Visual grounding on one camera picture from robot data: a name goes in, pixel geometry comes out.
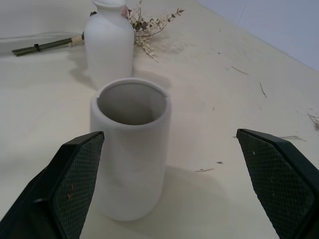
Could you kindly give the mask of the dried flower bouquet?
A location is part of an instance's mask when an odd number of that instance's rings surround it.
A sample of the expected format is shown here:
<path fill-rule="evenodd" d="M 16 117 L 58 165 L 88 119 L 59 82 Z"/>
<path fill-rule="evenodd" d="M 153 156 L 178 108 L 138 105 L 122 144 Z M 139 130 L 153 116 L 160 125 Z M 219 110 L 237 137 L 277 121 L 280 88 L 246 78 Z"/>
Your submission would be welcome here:
<path fill-rule="evenodd" d="M 184 10 L 178 8 L 176 12 L 172 14 L 166 13 L 160 17 L 144 18 L 144 15 L 142 14 L 142 2 L 143 0 L 139 0 L 137 6 L 133 9 L 125 7 L 122 11 L 122 16 L 129 21 L 134 30 L 134 45 L 140 47 L 149 57 L 155 59 L 155 52 L 151 47 L 151 38 L 163 31 L 167 24 L 172 22 L 177 16 L 180 16 Z M 84 34 L 45 44 L 35 44 L 30 47 L 14 49 L 11 52 L 13 55 L 18 57 L 46 51 L 64 45 L 73 46 L 80 43 L 84 43 Z"/>

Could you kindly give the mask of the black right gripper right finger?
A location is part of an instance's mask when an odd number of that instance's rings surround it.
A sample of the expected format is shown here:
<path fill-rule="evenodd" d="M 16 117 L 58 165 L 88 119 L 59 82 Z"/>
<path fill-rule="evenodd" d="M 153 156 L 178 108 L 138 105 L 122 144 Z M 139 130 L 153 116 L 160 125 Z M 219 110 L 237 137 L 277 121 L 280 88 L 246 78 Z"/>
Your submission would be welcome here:
<path fill-rule="evenodd" d="M 319 239 L 319 170 L 289 141 L 238 129 L 245 163 L 280 239 Z"/>

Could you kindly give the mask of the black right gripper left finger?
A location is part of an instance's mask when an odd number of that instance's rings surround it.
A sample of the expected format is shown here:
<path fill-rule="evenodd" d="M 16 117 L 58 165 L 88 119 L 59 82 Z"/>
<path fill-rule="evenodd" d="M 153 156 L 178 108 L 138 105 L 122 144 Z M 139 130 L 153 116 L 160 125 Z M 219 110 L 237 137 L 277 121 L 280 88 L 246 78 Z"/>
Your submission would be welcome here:
<path fill-rule="evenodd" d="M 79 239 L 103 142 L 96 131 L 63 144 L 0 221 L 0 239 Z"/>

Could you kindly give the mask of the white bottle-shaped ceramic vase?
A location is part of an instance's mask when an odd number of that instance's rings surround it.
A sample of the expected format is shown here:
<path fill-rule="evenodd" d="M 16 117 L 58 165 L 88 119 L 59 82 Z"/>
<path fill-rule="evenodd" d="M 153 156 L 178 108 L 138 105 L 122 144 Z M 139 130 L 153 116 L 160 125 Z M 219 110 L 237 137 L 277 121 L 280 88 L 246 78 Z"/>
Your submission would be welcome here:
<path fill-rule="evenodd" d="M 97 13 L 84 29 L 88 72 L 98 89 L 105 84 L 132 75 L 134 30 L 122 10 L 125 0 L 92 0 Z"/>

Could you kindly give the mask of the white cylindrical ceramic vase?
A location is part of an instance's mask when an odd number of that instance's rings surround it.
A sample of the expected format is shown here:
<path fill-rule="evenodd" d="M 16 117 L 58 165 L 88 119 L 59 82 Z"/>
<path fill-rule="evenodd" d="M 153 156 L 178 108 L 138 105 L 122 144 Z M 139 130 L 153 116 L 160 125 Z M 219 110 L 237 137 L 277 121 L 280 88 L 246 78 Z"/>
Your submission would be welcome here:
<path fill-rule="evenodd" d="M 90 129 L 105 137 L 94 197 L 107 217 L 133 221 L 158 203 L 170 118 L 169 94 L 144 79 L 115 80 L 92 98 Z"/>

